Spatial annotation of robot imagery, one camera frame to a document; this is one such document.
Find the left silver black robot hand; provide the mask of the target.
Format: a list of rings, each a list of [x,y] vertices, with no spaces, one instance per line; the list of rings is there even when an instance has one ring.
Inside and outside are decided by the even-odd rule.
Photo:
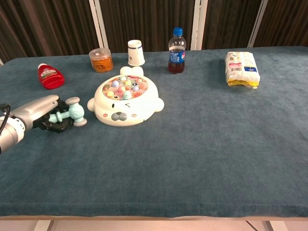
[[[61,133],[73,126],[73,119],[65,118],[62,122],[50,122],[51,114],[68,112],[69,106],[58,95],[48,95],[14,109],[10,114],[21,119],[26,131],[33,128]]]

